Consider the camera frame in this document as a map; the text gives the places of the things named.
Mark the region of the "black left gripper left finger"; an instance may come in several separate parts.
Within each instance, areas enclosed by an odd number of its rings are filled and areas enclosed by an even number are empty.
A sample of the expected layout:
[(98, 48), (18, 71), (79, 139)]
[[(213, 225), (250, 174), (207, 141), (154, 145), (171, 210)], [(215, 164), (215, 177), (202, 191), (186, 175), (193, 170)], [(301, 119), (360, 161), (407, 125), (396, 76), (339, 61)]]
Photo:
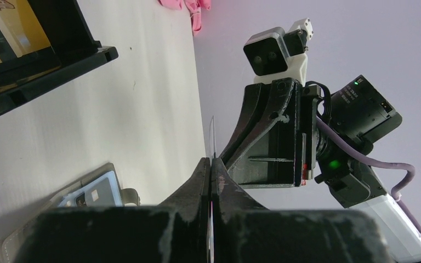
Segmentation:
[(211, 166), (202, 158), (163, 202), (57, 208), (41, 214), (16, 262), (207, 262)]

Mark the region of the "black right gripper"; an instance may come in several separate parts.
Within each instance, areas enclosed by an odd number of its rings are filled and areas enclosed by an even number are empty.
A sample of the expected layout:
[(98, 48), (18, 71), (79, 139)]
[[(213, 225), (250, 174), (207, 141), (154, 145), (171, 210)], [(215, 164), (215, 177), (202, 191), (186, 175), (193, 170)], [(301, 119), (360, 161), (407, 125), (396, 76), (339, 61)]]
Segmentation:
[(245, 87), (241, 112), (220, 154), (243, 188), (299, 187), (316, 166), (317, 104), (321, 89), (292, 78)]

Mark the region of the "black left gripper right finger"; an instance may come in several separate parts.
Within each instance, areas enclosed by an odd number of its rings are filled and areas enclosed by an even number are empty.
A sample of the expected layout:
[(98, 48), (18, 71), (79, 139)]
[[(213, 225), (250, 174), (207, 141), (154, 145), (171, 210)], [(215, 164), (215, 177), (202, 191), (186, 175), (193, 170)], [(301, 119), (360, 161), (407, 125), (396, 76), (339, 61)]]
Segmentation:
[(356, 210), (270, 210), (212, 162), (215, 262), (392, 262), (374, 220)]

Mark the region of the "white silver credit card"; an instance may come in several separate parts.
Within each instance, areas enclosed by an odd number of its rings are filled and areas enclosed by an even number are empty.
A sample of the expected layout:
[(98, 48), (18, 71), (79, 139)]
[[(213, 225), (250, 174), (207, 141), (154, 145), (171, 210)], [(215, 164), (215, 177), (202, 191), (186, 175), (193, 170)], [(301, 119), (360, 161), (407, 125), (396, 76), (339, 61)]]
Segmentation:
[[(209, 124), (209, 161), (213, 165), (213, 159), (216, 157), (216, 135), (215, 135), (215, 118), (211, 117)], [(208, 262), (214, 263), (214, 223), (213, 223), (213, 201), (210, 200), (209, 205), (209, 223), (208, 223)]]

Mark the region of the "black credit card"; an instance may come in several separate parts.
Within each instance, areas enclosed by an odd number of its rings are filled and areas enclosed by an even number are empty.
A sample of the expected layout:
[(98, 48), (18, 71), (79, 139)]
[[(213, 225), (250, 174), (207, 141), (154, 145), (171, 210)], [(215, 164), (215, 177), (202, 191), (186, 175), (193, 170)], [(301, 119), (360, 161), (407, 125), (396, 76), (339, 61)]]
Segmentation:
[(100, 179), (68, 195), (64, 199), (63, 207), (103, 207), (115, 206), (116, 200), (108, 178)]

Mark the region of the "grey leather card holder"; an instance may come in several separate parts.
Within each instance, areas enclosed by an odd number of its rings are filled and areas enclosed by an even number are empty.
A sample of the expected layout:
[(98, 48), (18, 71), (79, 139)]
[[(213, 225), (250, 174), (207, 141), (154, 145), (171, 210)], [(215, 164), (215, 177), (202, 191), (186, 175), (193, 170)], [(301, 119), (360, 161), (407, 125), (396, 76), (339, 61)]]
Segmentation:
[(105, 163), (54, 194), (38, 211), (0, 241), (0, 262), (13, 262), (30, 235), (30, 228), (43, 212), (54, 208), (139, 206), (134, 188), (122, 188), (113, 163)]

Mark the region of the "black plastic card box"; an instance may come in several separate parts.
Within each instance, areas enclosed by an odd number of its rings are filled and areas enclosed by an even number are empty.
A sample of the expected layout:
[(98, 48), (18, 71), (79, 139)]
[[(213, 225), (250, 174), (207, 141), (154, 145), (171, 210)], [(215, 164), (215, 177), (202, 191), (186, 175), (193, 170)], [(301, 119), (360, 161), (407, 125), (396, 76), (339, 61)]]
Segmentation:
[(0, 116), (118, 57), (93, 38), (77, 1), (29, 1), (53, 54), (0, 65)]

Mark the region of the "stack of cards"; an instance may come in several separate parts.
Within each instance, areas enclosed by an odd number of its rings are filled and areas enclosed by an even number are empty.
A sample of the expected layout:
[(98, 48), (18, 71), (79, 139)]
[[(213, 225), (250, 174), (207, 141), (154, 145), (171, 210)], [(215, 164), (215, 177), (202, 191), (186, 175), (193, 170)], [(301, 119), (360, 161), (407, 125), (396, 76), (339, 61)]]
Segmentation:
[(53, 54), (29, 1), (0, 1), (0, 65)]

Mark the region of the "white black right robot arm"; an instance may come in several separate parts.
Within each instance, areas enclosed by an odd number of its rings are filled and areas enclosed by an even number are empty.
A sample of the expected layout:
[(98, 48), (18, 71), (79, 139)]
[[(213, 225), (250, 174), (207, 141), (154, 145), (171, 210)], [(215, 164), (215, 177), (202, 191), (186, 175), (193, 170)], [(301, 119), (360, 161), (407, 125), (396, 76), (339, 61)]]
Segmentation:
[(421, 225), (400, 194), (415, 167), (369, 157), (401, 122), (363, 76), (335, 93), (294, 78), (251, 84), (220, 159), (243, 188), (327, 185), (343, 208), (375, 220), (396, 262), (421, 262)]

